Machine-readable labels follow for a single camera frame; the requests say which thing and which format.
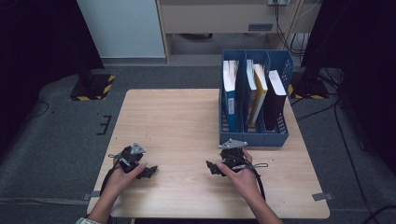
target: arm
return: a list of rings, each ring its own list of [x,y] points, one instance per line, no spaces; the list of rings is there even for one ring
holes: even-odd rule
[[[246,159],[252,162],[252,157],[248,154],[248,152],[244,149],[243,151]],[[252,171],[249,169],[244,169],[238,173],[235,173],[223,163],[218,163],[217,166],[231,179],[233,185],[236,187],[236,190],[245,199],[247,205],[250,207],[251,211],[260,224],[282,223],[260,194],[259,188],[257,187],[256,176]]]
[[[145,167],[146,164],[142,163],[128,174],[125,174],[121,168],[114,170],[106,183],[106,188],[101,197],[88,215],[88,219],[99,223],[107,223],[114,202],[136,179],[136,176],[145,169]]]

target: blue file organizer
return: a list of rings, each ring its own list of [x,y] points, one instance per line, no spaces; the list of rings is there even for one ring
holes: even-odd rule
[[[265,76],[268,79],[270,70],[276,70],[282,80],[285,91],[291,81],[293,72],[293,60],[287,50],[265,50],[265,49],[225,49],[222,54],[222,61],[236,60],[239,61],[239,68],[236,78],[236,111],[237,111],[237,131],[228,130],[227,116],[225,114],[225,97],[222,83],[222,74],[220,79],[219,91],[219,143],[222,144],[230,138],[247,142],[250,147],[282,147],[289,137],[283,113],[277,119],[276,131],[269,133],[265,131],[262,119],[258,119],[254,129],[244,131],[244,121],[242,118],[242,105],[244,94],[244,75],[246,73],[246,61],[252,59],[254,63],[265,64]]]

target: wall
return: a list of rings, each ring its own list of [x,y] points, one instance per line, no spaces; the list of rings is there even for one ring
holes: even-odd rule
[[[78,0],[101,58],[165,58],[155,0]]]

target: wooden table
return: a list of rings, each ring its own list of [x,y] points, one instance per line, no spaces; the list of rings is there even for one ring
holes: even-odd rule
[[[107,154],[137,142],[141,161],[158,165],[118,198],[114,217],[254,218],[227,177],[210,174],[205,161],[220,161],[219,90],[130,90],[126,93]],[[268,204],[281,218],[327,218],[322,189],[289,101],[284,115],[290,136],[283,147],[247,147],[259,168]],[[107,154],[94,190],[112,159]],[[91,212],[98,198],[91,198]]]

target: yellow book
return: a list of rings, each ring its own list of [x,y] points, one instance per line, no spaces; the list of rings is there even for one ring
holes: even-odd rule
[[[254,126],[262,108],[262,102],[264,101],[265,95],[268,91],[267,82],[265,80],[265,68],[260,64],[253,64],[254,68],[254,80],[256,82],[256,98],[254,100],[254,106],[252,110],[252,116],[250,117],[249,126]]]

